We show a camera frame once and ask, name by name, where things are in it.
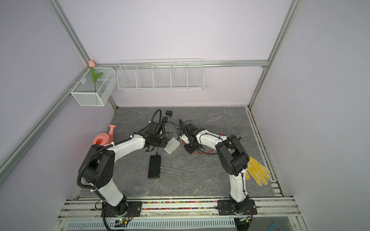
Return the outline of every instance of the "red wire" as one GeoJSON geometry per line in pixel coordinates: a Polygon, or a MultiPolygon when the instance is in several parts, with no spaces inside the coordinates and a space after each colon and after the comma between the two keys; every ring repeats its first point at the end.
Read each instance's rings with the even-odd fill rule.
{"type": "MultiPolygon", "coordinates": [[[[184,143],[184,145],[185,145],[185,142],[184,141],[182,141],[183,143],[184,143]]],[[[206,152],[206,153],[210,153],[210,152],[213,152],[214,151],[214,149],[212,149],[211,151],[209,151],[209,152],[206,152]]],[[[202,153],[197,153],[197,152],[193,152],[194,154],[202,154],[202,153]]]]}

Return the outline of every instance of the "wire basket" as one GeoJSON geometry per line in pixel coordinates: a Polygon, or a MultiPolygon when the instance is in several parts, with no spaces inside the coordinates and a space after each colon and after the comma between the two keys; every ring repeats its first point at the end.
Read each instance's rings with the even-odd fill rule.
{"type": "Polygon", "coordinates": [[[204,89],[203,60],[119,61],[118,88],[135,90],[204,89]]]}
{"type": "Polygon", "coordinates": [[[94,68],[94,71],[96,74],[103,72],[97,79],[95,87],[89,70],[71,91],[81,106],[104,106],[117,84],[113,68],[98,67],[94,68]]]}

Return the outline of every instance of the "table surface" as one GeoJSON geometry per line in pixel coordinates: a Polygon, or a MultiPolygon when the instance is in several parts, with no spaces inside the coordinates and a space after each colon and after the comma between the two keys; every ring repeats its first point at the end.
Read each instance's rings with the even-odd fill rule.
{"type": "MultiPolygon", "coordinates": [[[[158,108],[118,108],[112,124],[114,129],[114,141],[117,142],[133,132],[142,129],[148,124],[153,113],[158,108]]],[[[242,137],[240,142],[249,156],[263,164],[262,157],[248,120],[244,107],[168,107],[160,108],[165,115],[166,110],[173,111],[171,116],[175,124],[191,120],[196,127],[205,128],[209,132],[224,135],[242,137]]],[[[178,138],[175,126],[166,124],[166,132],[173,132],[173,137],[178,138]]],[[[163,148],[158,149],[161,155],[161,165],[181,169],[188,172],[200,172],[216,163],[219,163],[218,155],[189,154],[179,140],[180,146],[171,154],[163,148]]],[[[188,177],[202,177],[217,170],[214,174],[202,179],[185,179],[175,176],[161,176],[159,179],[148,179],[149,158],[155,155],[157,148],[152,152],[146,149],[136,150],[114,164],[113,180],[121,192],[126,196],[214,196],[228,197],[230,194],[229,175],[218,169],[221,165],[199,174],[187,174],[172,169],[162,168],[162,173],[170,173],[188,177]]],[[[273,197],[274,192],[270,184],[258,186],[250,178],[246,181],[246,190],[251,197],[273,197]]],[[[96,197],[96,194],[83,189],[80,197],[96,197]]]]}

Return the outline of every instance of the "glove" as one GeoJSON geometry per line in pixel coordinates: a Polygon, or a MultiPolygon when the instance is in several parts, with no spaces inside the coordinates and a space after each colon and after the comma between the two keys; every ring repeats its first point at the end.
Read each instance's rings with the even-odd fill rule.
{"type": "Polygon", "coordinates": [[[267,185],[267,180],[271,179],[270,171],[252,157],[249,157],[247,171],[245,179],[249,180],[250,174],[259,186],[262,186],[262,182],[264,185],[267,185]]]}

